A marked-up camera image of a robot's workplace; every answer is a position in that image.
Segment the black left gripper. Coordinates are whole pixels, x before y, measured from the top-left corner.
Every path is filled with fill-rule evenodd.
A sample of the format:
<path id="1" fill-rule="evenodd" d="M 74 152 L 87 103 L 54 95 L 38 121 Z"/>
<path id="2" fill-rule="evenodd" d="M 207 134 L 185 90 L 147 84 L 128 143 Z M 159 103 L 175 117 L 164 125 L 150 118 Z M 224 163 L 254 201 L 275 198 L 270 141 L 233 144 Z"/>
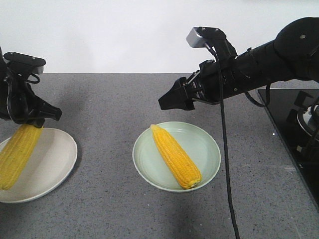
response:
<path id="1" fill-rule="evenodd" d="M 39 82 L 40 78 L 36 74 L 22 75 L 4 66 L 2 69 L 2 119 L 11 120 L 16 124 L 32 124 L 37 128 L 43 127 L 46 118 L 59 121 L 62 110 L 36 97 L 31 89 L 31 84 Z"/>

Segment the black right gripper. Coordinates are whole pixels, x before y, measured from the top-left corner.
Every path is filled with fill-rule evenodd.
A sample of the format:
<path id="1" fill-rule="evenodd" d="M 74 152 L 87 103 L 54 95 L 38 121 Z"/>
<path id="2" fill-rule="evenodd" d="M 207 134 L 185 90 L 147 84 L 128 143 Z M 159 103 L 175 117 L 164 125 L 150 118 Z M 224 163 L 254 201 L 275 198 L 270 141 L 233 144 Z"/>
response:
<path id="1" fill-rule="evenodd" d="M 188 78 L 177 79 L 172 88 L 159 98 L 161 110 L 194 110 L 193 102 L 220 104 L 220 63 L 206 60 Z"/>

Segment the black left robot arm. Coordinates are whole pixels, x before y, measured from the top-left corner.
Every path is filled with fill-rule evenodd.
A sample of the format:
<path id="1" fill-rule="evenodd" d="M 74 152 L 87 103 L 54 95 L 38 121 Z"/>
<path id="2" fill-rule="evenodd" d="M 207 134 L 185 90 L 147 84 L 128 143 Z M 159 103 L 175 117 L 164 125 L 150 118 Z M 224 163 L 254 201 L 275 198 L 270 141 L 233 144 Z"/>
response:
<path id="1" fill-rule="evenodd" d="M 38 97 L 31 84 L 40 83 L 46 61 L 17 52 L 0 55 L 0 118 L 37 128 L 46 119 L 59 121 L 62 110 Z"/>

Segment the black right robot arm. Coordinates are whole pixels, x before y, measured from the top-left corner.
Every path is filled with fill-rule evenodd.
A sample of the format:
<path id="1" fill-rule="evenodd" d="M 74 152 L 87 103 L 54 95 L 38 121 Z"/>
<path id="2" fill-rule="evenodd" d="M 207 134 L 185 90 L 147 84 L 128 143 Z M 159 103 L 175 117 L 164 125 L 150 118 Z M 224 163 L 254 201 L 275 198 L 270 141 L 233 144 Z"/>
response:
<path id="1" fill-rule="evenodd" d="M 284 27 L 270 42 L 237 54 L 219 28 L 195 27 L 186 38 L 214 59 L 202 62 L 190 77 L 175 81 L 159 99 L 162 110 L 193 110 L 194 102 L 217 105 L 223 99 L 278 81 L 319 79 L 319 20 L 304 17 Z"/>

